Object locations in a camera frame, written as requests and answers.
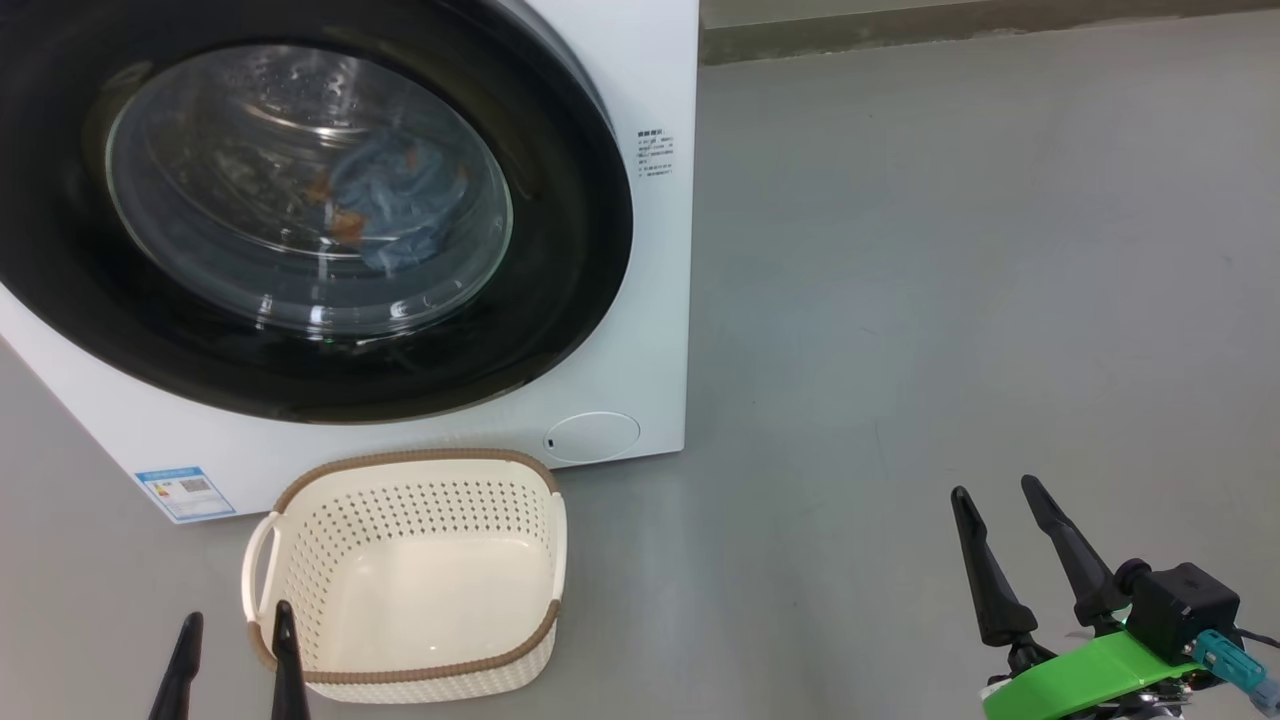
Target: gray floor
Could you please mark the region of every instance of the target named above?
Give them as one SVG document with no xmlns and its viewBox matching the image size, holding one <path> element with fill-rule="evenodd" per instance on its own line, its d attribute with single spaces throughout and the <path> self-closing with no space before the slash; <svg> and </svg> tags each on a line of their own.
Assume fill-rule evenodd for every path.
<svg viewBox="0 0 1280 720">
<path fill-rule="evenodd" d="M 1267 14 L 707 72 L 689 450 L 563 474 L 536 683 L 314 716 L 978 719 L 1002 653 L 952 486 L 1039 639 L 1076 642 L 1028 471 L 1114 564 L 1202 564 L 1280 632 L 1276 37 Z M 255 520 L 169 525 L 9 354 L 0 388 L 0 715 L 142 717 L 200 609 L 192 717 L 265 717 Z M 1193 715 L 1251 716 L 1230 691 Z"/>
</svg>

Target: teal connector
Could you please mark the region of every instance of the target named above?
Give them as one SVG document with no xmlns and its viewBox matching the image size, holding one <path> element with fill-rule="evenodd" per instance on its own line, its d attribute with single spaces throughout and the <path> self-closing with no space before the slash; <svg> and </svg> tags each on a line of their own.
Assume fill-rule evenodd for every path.
<svg viewBox="0 0 1280 720">
<path fill-rule="evenodd" d="M 1267 679 L 1267 669 L 1217 630 L 1204 630 L 1192 644 L 1192 660 L 1231 683 L 1267 717 L 1280 717 L 1280 684 Z"/>
</svg>

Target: laundry basket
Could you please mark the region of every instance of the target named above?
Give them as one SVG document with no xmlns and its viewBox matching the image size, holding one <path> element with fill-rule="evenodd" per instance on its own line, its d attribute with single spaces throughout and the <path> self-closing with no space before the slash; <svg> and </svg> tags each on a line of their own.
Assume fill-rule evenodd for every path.
<svg viewBox="0 0 1280 720">
<path fill-rule="evenodd" d="M 513 691 L 550 659 L 566 539 L 554 478 L 518 452 L 330 462 L 289 486 L 250 539 L 250 641 L 274 670 L 274 609 L 288 600 L 302 676 L 325 697 L 410 703 Z"/>
</svg>

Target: white washing machine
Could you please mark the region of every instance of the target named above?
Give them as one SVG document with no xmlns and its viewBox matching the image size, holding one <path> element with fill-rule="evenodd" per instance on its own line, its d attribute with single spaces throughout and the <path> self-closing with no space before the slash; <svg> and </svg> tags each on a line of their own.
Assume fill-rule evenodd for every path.
<svg viewBox="0 0 1280 720">
<path fill-rule="evenodd" d="M 175 523 L 357 455 L 680 450 L 696 24 L 6 3 L 0 334 Z"/>
</svg>

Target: blue cloth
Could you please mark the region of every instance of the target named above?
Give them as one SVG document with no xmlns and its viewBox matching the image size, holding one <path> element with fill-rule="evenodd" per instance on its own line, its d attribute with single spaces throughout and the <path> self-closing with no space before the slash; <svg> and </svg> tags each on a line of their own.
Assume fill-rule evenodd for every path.
<svg viewBox="0 0 1280 720">
<path fill-rule="evenodd" d="M 339 159 L 329 177 L 334 205 L 365 219 L 365 264 L 388 273 L 439 255 L 448 215 L 468 184 L 444 149 L 385 128 Z"/>
</svg>

